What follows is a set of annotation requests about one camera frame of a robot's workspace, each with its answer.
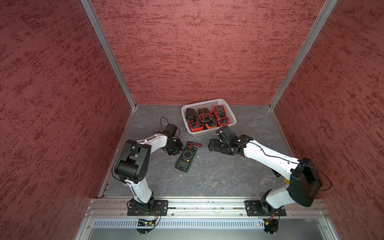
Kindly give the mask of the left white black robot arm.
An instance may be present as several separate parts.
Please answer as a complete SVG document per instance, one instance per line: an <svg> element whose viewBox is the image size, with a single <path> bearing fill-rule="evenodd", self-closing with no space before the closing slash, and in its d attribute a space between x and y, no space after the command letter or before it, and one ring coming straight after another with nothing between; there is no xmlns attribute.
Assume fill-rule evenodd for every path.
<svg viewBox="0 0 384 240"><path fill-rule="evenodd" d="M116 157L113 174L118 176L120 182L130 187L134 195L131 204L137 211L149 214L156 208L153 191L146 180L151 154L162 149L174 156L178 155L182 148L180 139L174 139L172 134L160 132L143 140L125 142Z"/></svg>

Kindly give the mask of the orange multimeter sideways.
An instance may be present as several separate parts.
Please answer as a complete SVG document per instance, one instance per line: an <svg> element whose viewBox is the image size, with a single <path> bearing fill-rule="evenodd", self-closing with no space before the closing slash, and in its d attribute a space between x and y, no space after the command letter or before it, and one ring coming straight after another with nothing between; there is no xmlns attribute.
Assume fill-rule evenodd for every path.
<svg viewBox="0 0 384 240"><path fill-rule="evenodd" d="M217 121L213 120L213 119L210 120L209 122L205 123L205 129L206 130L216 128L217 126L218 126Z"/></svg>

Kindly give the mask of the small black multimeter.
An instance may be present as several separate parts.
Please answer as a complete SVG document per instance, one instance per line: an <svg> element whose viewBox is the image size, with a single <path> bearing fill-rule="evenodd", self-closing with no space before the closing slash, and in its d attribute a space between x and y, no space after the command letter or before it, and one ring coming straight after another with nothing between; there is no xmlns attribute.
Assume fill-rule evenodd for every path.
<svg viewBox="0 0 384 240"><path fill-rule="evenodd" d="M211 121L211 114L208 108L198 110L198 118L202 125L208 124Z"/></svg>

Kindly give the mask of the red multimeter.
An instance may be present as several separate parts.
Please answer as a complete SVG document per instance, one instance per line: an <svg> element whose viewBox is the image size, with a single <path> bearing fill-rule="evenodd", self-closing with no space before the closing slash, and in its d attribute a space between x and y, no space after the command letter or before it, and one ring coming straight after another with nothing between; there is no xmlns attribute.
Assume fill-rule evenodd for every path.
<svg viewBox="0 0 384 240"><path fill-rule="evenodd" d="M204 126L200 122L189 123L189 129L192 133L203 131Z"/></svg>

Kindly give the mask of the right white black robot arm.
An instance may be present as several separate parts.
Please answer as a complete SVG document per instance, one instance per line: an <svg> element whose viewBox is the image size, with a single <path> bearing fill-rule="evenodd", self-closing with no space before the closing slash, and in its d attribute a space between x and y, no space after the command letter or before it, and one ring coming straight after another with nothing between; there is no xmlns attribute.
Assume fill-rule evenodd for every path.
<svg viewBox="0 0 384 240"><path fill-rule="evenodd" d="M265 213L294 203L310 207L323 186L319 170L310 159L299 160L283 155L246 135L241 135L232 142L211 139L209 151L230 156L241 155L255 160L289 181L288 185L268 190L263 195L260 200L260 209Z"/></svg>

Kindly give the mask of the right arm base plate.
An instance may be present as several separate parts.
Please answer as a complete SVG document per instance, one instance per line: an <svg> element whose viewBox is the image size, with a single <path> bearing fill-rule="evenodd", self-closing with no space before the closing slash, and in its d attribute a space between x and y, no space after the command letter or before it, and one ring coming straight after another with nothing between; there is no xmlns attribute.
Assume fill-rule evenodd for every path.
<svg viewBox="0 0 384 240"><path fill-rule="evenodd" d="M287 215L284 207L274 209L267 202L246 200L244 201L245 210L248 217L285 217Z"/></svg>

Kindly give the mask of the red clamp meter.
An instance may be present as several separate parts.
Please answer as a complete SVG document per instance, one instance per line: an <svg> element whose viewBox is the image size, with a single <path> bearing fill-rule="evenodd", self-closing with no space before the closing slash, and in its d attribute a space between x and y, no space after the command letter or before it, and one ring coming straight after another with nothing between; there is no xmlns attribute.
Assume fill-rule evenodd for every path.
<svg viewBox="0 0 384 240"><path fill-rule="evenodd" d="M214 114L216 116L217 125L227 126L229 124L229 118L223 105L214 107Z"/></svg>

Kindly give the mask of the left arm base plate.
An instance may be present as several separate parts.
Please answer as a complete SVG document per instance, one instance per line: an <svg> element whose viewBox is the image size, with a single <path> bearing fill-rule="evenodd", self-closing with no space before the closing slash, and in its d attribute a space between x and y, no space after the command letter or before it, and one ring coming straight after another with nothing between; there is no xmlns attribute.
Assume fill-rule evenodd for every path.
<svg viewBox="0 0 384 240"><path fill-rule="evenodd" d="M163 217L167 215L168 205L168 200L150 199L147 204L140 203L136 200L131 200L127 203L127 215Z"/></svg>

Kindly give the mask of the dark green multimeter top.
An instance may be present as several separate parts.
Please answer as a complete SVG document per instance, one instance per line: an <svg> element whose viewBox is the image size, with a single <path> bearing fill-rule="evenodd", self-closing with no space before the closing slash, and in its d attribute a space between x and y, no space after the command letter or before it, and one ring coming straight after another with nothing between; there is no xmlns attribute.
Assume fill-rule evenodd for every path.
<svg viewBox="0 0 384 240"><path fill-rule="evenodd" d="M187 142L186 147L183 149L179 159L175 164L175 168L184 173L188 173L193 160L196 156L198 148L201 148L203 145L195 142Z"/></svg>

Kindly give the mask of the black small device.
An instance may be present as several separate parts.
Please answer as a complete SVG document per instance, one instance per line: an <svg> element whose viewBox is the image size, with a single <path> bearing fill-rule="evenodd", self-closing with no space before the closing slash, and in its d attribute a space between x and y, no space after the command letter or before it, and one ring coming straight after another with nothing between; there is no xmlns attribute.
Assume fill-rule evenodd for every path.
<svg viewBox="0 0 384 240"><path fill-rule="evenodd" d="M185 117L188 122L194 122L196 118L196 111L194 109L187 108Z"/></svg>

